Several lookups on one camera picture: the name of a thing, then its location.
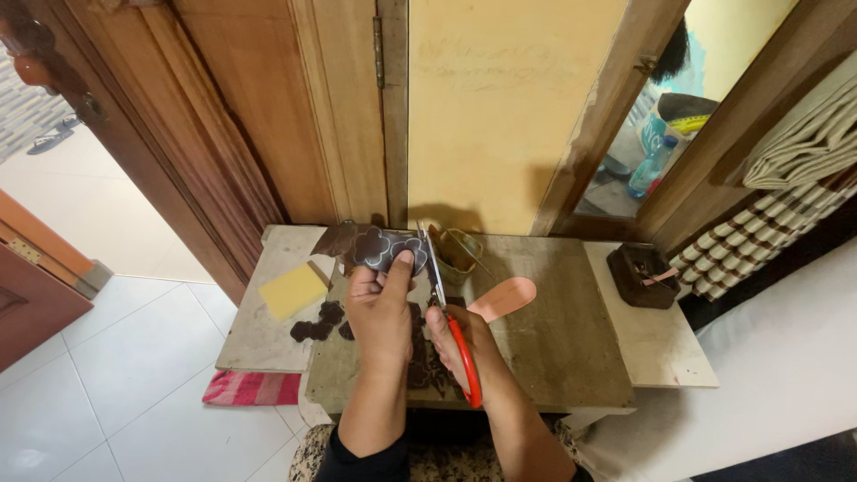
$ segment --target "forearm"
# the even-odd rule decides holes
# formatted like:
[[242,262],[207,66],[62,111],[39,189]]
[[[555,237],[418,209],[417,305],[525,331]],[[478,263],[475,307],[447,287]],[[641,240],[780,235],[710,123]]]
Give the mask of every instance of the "forearm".
[[485,412],[507,481],[568,482],[577,468],[508,367],[485,367]]
[[405,375],[364,365],[339,421],[339,440],[357,457],[381,452],[405,432]]

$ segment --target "red scissors handle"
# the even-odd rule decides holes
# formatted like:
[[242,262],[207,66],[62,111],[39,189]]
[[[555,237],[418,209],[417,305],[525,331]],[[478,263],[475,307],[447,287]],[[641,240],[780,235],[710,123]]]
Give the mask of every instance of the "red scissors handle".
[[458,320],[453,318],[452,315],[446,315],[446,320],[449,322],[449,331],[452,332],[455,344],[458,345],[461,361],[464,362],[464,373],[467,374],[467,384],[470,385],[470,393],[464,392],[464,397],[470,403],[471,407],[479,408],[482,405],[482,388],[479,386],[479,377],[476,376],[476,366],[473,364],[473,358],[470,357],[470,348],[464,342],[464,335],[461,333],[461,326],[458,325]]

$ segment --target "plastic water bottle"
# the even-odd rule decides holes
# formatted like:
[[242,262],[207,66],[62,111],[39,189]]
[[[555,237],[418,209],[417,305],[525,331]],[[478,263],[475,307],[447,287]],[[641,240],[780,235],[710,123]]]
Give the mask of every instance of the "plastic water bottle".
[[679,140],[673,136],[663,137],[661,145],[643,160],[643,164],[640,164],[628,181],[627,191],[630,197],[641,197],[645,194],[645,190],[649,189],[649,185],[657,179],[673,155],[673,149],[678,143]]

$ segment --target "pink striped towel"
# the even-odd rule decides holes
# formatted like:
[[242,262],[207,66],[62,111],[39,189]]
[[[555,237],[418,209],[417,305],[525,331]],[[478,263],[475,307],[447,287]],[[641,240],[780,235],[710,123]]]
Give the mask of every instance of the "pink striped towel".
[[208,384],[202,402],[223,407],[297,405],[300,373],[220,371]]

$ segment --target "checkered fabric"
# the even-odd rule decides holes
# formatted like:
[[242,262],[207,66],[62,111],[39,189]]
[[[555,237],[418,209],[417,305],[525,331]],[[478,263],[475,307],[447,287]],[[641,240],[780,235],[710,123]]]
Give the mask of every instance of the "checkered fabric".
[[857,166],[820,183],[775,190],[685,248],[669,264],[710,301],[774,259],[857,193]]

